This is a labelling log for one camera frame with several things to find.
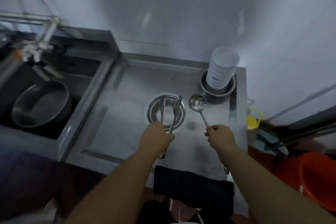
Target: red tile floor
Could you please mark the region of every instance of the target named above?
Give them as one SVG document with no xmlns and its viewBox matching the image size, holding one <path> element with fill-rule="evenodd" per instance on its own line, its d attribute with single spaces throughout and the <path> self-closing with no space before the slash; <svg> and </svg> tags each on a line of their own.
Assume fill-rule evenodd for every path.
<svg viewBox="0 0 336 224">
<path fill-rule="evenodd" d="M 249 148 L 249 154 L 272 172 L 273 156 L 261 154 Z M 67 216 L 75 205 L 104 175 L 53 161 L 33 154 L 19 152 L 6 147 L 0 148 L 0 221 L 22 213 L 43 208 L 55 198 L 60 203 L 63 216 Z M 159 200 L 153 190 L 145 188 L 142 203 L 150 199 Z M 188 220 L 195 209 L 174 201 L 172 213 L 178 220 Z M 237 224 L 256 223 L 253 217 L 234 215 Z"/>
</svg>

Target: black pants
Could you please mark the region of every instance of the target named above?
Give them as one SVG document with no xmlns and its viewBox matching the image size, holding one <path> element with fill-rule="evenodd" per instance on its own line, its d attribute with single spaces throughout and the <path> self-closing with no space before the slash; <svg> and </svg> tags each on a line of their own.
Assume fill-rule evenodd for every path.
<svg viewBox="0 0 336 224">
<path fill-rule="evenodd" d="M 223 216 L 219 210 L 215 209 L 202 209 L 199 211 L 199 214 L 204 222 L 204 224 L 208 223 L 225 223 L 225 224 L 234 224 L 229 216 Z M 195 214 L 188 222 L 196 222 L 201 223 L 198 215 Z M 169 209 L 163 205 L 162 203 L 149 200 L 143 204 L 137 224 L 170 224 L 177 223 L 176 220 L 171 215 Z"/>
</svg>

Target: hand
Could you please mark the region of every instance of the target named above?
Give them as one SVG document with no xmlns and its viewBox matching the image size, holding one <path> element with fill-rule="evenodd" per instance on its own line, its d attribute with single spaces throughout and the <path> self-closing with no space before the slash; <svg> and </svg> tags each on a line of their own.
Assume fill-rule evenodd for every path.
<svg viewBox="0 0 336 224">
<path fill-rule="evenodd" d="M 232 152 L 232 150 L 237 148 L 233 134 L 227 126 L 208 126 L 206 131 L 204 135 L 209 137 L 210 146 L 217 151 L 220 158 L 227 152 Z"/>
<path fill-rule="evenodd" d="M 147 149 L 158 157 L 168 148 L 174 138 L 173 134 L 167 134 L 162 124 L 156 121 L 149 124 L 142 133 L 139 149 Z"/>
</svg>

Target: forearm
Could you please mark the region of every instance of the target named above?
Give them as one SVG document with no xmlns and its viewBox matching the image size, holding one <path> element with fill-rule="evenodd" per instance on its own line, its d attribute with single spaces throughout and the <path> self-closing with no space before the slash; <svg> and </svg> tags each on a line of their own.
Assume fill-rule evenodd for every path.
<svg viewBox="0 0 336 224">
<path fill-rule="evenodd" d="M 152 152 L 138 150 L 76 206 L 66 223 L 134 223 L 156 158 Z"/>
<path fill-rule="evenodd" d="M 327 211 L 286 185 L 239 148 L 219 154 L 260 224 L 335 223 Z"/>
</svg>

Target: metal tongs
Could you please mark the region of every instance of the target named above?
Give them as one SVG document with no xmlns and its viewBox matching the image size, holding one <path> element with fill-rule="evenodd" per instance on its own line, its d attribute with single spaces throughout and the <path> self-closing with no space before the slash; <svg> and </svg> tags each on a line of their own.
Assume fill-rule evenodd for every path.
<svg viewBox="0 0 336 224">
<path fill-rule="evenodd" d="M 164 109 L 165 109 L 165 101 L 166 101 L 165 97 L 162 96 L 162 97 L 160 98 L 161 124 L 163 124 L 163 112 L 164 112 Z M 179 113 L 179 109 L 180 109 L 181 102 L 182 102 L 182 96 L 180 95 L 180 96 L 178 97 L 178 99 L 176 99 L 176 101 L 175 101 L 175 103 L 174 103 L 174 109 L 173 109 L 173 110 L 174 110 L 174 119 L 173 119 L 173 122 L 172 122 L 172 124 L 171 124 L 171 126 L 170 126 L 169 134 L 171 134 L 171 133 L 173 132 L 173 130 L 174 130 L 174 124 L 175 124 L 175 122 L 176 122 L 177 114 Z M 167 150 L 165 150 L 165 151 L 162 153 L 162 156 L 160 155 L 159 158 L 161 158 L 161 159 L 165 158 L 165 156 L 166 156 L 166 151 L 167 151 Z"/>
</svg>

